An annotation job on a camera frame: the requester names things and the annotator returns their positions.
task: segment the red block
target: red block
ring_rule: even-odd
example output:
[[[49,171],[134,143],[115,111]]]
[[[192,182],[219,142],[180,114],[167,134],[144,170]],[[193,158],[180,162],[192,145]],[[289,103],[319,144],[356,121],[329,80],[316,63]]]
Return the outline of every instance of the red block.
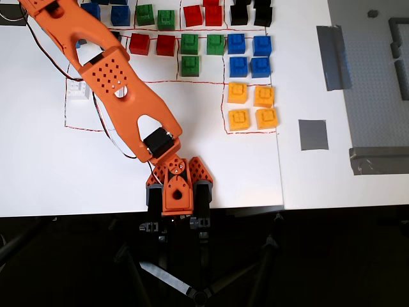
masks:
[[[129,43],[129,51],[132,54],[147,56],[150,45],[149,35],[132,33]]]
[[[219,0],[203,0],[203,6],[218,6]]]
[[[206,8],[206,26],[220,27],[222,25],[222,7],[208,6]]]
[[[187,27],[200,26],[203,24],[203,16],[200,5],[185,6],[183,11],[185,12]]]
[[[158,56],[174,56],[176,38],[171,35],[158,35],[156,53]]]

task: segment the white table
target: white table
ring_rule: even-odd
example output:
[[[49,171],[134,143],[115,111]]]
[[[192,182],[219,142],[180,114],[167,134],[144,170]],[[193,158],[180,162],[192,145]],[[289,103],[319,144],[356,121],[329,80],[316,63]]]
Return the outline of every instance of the white table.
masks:
[[[139,0],[139,4],[152,2]],[[182,6],[199,2],[183,0]],[[407,203],[408,175],[353,176],[343,94],[326,91],[316,34],[317,25],[330,25],[326,0],[275,0],[274,10],[268,34],[274,44],[272,86],[280,121],[276,134],[226,134],[219,126],[223,124],[220,96],[223,91],[226,96],[228,88],[222,80],[216,86],[150,84],[184,129],[180,156],[199,155],[213,175],[212,208]],[[36,26],[35,30],[56,61],[67,67],[67,60],[41,29]],[[246,32],[246,36],[256,34]],[[146,210],[141,200],[150,174],[147,165],[124,158],[101,132],[64,127],[66,116],[66,124],[73,120],[93,129],[98,125],[96,113],[89,105],[79,105],[81,112],[75,114],[85,114],[85,119],[67,116],[76,106],[68,110],[64,105],[65,80],[36,47],[27,28],[2,27],[0,40],[7,42],[0,50],[0,216]],[[250,58],[251,48],[247,52]],[[228,56],[224,57],[228,67]],[[146,62],[146,68],[143,61],[131,64],[135,69],[139,65],[141,79],[150,80],[150,63]],[[205,67],[201,77],[206,79],[212,72]],[[243,81],[254,84],[251,78]],[[192,94],[197,97],[194,102]],[[224,114],[238,108],[226,101],[223,106]],[[330,149],[301,152],[299,119],[326,120]]]

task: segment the blue block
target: blue block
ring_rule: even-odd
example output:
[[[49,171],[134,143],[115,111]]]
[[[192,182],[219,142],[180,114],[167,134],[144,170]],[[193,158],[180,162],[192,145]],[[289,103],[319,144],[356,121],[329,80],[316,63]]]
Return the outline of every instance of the blue block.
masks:
[[[250,62],[252,78],[270,77],[270,60],[269,58],[252,58]]]
[[[100,5],[108,5],[109,0],[91,0],[92,3],[98,3]]]
[[[245,53],[244,34],[228,34],[228,51],[229,54]]]
[[[128,5],[128,0],[109,0],[111,4]]]
[[[111,22],[115,27],[130,26],[129,6],[113,6],[111,10]]]
[[[253,38],[254,56],[270,56],[272,52],[271,37],[255,36]]]
[[[230,58],[230,78],[247,77],[248,73],[247,58]]]
[[[101,21],[101,9],[98,3],[82,3],[81,8],[86,10],[99,21]]]

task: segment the gray square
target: gray square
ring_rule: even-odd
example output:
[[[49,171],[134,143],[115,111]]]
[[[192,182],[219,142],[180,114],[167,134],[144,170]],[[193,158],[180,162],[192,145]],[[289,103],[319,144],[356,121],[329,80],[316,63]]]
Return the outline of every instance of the gray square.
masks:
[[[301,150],[327,149],[327,124],[325,120],[298,120]]]

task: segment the black block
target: black block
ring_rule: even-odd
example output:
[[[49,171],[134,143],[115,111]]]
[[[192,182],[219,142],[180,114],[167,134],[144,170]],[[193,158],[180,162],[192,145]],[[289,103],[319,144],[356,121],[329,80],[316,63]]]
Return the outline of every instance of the black block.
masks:
[[[251,0],[233,0],[235,5],[249,5]]]
[[[249,14],[247,14],[247,6],[232,5],[230,6],[230,18],[232,26],[246,26],[249,22]]]
[[[273,8],[262,7],[256,8],[255,26],[269,27],[273,19]]]
[[[254,8],[261,8],[271,5],[271,0],[254,0]]]

